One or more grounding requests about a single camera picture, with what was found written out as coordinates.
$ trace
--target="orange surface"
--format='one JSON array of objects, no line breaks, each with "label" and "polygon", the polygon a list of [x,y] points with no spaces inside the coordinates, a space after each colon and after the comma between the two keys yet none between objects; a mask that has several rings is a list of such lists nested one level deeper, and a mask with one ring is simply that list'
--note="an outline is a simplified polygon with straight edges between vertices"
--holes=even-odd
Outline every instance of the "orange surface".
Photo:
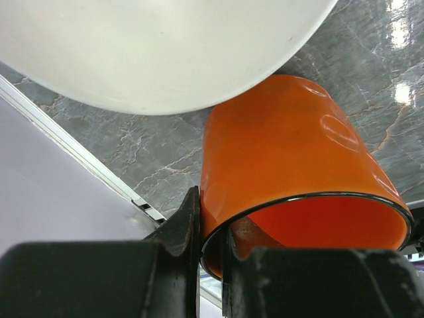
[{"label": "orange surface", "polygon": [[[375,195],[396,208],[364,198],[321,197],[249,217],[288,247],[400,247],[408,233],[398,212],[408,214],[406,204],[322,87],[271,76],[212,110],[203,139],[204,242],[221,224],[258,205],[335,191]],[[204,248],[206,265],[219,262],[211,241]]]}]

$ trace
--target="orange cup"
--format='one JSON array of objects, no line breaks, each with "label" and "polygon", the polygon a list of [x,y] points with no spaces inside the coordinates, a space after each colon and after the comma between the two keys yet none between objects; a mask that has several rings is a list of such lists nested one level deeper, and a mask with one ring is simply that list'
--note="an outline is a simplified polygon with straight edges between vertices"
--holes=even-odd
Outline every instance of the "orange cup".
[{"label": "orange cup", "polygon": [[230,224],[247,256],[258,245],[396,250],[413,223],[347,116],[295,76],[271,76],[212,110],[200,196],[201,262],[216,278]]}]

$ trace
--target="dent on cup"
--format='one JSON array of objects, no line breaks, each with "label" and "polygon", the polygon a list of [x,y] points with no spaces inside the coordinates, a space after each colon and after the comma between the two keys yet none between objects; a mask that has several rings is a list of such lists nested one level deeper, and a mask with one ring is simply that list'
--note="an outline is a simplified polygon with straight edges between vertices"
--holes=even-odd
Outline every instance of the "dent on cup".
[{"label": "dent on cup", "polygon": [[407,205],[319,85],[275,75],[216,106],[205,127],[201,263],[221,277],[222,228],[258,245],[401,249]]}]

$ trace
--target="plate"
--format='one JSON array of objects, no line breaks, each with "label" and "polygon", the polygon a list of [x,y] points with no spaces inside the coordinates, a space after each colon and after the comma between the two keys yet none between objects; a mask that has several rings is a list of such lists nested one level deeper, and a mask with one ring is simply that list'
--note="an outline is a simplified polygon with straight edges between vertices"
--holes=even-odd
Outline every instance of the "plate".
[{"label": "plate", "polygon": [[336,2],[0,1],[0,60],[88,105],[141,115],[183,113],[267,78]]}]

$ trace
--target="gray marble countertop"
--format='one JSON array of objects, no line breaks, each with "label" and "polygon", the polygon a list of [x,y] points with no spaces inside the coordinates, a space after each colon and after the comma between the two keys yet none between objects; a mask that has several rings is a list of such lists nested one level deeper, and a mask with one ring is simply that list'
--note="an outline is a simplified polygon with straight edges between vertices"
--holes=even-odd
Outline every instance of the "gray marble countertop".
[{"label": "gray marble countertop", "polygon": [[[424,1],[340,0],[278,73],[322,85],[404,199],[424,199]],[[210,109],[120,114],[62,97],[1,64],[0,74],[165,216],[199,184]]]}]

